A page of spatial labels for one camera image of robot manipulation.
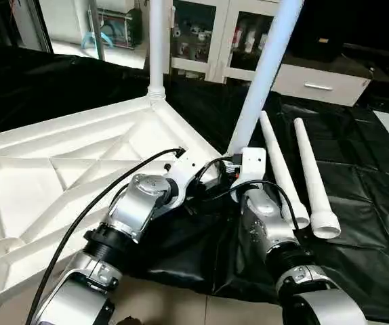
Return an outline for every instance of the drawer handle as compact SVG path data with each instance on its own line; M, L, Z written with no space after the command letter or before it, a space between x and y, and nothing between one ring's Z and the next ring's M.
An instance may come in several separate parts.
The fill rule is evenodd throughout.
M313 83L305 83L304 86L307 87L307 88L315 88L315 89L327 90L327 91L332 91L333 90L332 87L315 85Z

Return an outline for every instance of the tiled floor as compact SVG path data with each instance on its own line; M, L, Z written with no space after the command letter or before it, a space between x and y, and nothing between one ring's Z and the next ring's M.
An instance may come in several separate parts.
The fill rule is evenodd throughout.
M0 325L24 323L35 289L30 288L3 305ZM116 311L111 324L133 316L146 325L282 325L282 311L276 305L206 297L131 278L124 278L112 301Z

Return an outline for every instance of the white tube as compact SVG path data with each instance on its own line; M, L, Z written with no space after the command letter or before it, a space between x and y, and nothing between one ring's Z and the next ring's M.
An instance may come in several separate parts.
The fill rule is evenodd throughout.
M294 126L295 132L297 133L300 156L302 157L310 208L312 210L312 214L310 215L312 231L319 238L331 239L338 237L341 233L341 227L336 215L331 210L303 120L296 118L294 120Z
M148 97L163 100L164 0L151 0L149 9L149 87Z
M277 142L276 135L274 134L273 128L268 120L267 113L261 111L260 124L262 133L270 157L271 166L273 168L274 178L276 179L277 185L279 185L288 196L291 201L291 206L297 219L299 228L305 228L309 225L309 215L306 207L300 202L297 191L295 190L294 183L292 182L291 175L289 174L287 164L283 158L279 143ZM295 229L292 222L291 213L289 207L282 195L280 195L282 201L282 216L289 223L289 225Z
M297 22L304 0L281 0L279 10L273 19L261 58L256 67L255 77L241 109L228 154L238 154L249 144L260 112L270 93L270 89L281 65L283 54Z

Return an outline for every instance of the white wall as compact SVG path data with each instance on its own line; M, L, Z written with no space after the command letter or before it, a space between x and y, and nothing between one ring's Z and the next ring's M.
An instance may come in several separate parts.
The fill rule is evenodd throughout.
M82 32L76 2L87 0L40 0L50 39L80 44Z

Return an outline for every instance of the black tarp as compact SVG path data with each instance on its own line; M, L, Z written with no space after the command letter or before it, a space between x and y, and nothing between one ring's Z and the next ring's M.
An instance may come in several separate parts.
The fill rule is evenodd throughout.
M146 93L147 76L105 62L0 48L0 132ZM166 80L167 101L225 152L247 88ZM342 234L298 234L370 320L389 322L389 134L367 107L271 93L265 109L302 202L309 207L292 120L304 118ZM263 146L259 129L252 146ZM266 178L274 179L267 165ZM266 188L277 200L276 194ZM151 223L129 273L200 293L275 303L262 262L241 252L238 207L189 202Z

